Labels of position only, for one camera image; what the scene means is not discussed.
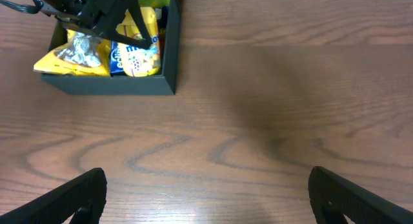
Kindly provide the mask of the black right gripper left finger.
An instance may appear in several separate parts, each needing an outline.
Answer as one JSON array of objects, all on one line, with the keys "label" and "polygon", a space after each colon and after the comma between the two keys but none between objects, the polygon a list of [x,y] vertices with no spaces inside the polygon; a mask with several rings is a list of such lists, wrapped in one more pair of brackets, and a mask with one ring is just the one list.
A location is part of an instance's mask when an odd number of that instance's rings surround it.
[{"label": "black right gripper left finger", "polygon": [[107,180],[101,168],[66,182],[60,187],[1,216],[1,223],[98,224],[106,204]]}]

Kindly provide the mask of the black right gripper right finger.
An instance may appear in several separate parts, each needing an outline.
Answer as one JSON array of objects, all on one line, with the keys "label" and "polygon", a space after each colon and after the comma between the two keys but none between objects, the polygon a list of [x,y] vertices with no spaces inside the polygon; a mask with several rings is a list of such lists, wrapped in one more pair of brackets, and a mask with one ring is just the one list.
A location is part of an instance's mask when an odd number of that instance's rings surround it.
[{"label": "black right gripper right finger", "polygon": [[320,166],[311,170],[308,193],[317,224],[412,223],[411,211]]}]

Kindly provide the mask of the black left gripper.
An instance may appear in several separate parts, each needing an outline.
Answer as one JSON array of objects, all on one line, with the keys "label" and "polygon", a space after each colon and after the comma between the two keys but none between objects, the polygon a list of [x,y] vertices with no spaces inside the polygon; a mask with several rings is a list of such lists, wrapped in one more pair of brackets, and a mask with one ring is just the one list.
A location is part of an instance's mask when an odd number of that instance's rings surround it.
[{"label": "black left gripper", "polygon": [[[152,39],[145,25],[138,0],[42,0],[42,12],[54,15],[66,29],[94,37],[150,48]],[[142,39],[117,32],[117,25],[128,9]]]}]

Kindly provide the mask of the yellow candy tube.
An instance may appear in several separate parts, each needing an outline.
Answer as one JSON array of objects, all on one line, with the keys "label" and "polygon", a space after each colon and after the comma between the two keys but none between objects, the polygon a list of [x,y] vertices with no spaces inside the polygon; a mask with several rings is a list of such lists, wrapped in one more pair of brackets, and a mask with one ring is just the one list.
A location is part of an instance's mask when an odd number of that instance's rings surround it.
[{"label": "yellow candy tube", "polygon": [[123,71],[131,77],[151,76],[158,73],[161,68],[156,11],[152,7],[146,6],[141,8],[141,13],[151,37],[150,48],[145,50],[123,43],[117,44]]}]

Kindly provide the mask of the yellow snack bag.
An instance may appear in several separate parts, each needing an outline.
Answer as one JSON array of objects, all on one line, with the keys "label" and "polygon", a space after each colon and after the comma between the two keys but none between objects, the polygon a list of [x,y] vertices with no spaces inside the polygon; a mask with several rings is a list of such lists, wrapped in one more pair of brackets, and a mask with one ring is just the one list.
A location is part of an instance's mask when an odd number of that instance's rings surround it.
[{"label": "yellow snack bag", "polygon": [[69,30],[68,42],[51,50],[35,65],[45,74],[73,76],[110,75],[110,41]]}]

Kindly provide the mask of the purple dairy milk chocolate bar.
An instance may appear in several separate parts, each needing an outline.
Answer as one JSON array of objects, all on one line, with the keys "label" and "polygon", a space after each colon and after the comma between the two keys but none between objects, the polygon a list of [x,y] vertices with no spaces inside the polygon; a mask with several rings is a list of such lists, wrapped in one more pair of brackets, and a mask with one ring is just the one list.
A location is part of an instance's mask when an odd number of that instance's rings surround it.
[{"label": "purple dairy milk chocolate bar", "polygon": [[164,6],[161,9],[161,16],[160,19],[158,21],[158,27],[160,30],[165,29],[167,26],[167,22],[168,22],[168,13],[169,13],[169,7],[168,6]]}]

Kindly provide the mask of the blue eclipse mints tin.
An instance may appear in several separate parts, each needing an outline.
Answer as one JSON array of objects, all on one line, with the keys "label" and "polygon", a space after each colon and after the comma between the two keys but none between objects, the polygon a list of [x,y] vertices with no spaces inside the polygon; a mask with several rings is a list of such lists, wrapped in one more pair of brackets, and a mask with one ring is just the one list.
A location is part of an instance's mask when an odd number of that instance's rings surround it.
[{"label": "blue eclipse mints tin", "polygon": [[118,42],[112,41],[111,42],[111,49],[110,49],[110,75],[111,76],[125,76],[125,71],[123,69],[123,64],[121,60],[121,54],[119,51]]}]

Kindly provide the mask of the black gift box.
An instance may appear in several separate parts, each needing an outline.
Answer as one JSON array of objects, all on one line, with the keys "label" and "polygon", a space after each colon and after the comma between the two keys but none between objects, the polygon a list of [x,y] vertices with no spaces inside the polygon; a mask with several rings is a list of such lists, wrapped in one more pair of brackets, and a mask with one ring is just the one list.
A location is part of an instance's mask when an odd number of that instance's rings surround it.
[{"label": "black gift box", "polygon": [[170,0],[161,72],[153,76],[64,76],[41,74],[41,79],[72,95],[174,95],[181,34],[181,3]]}]

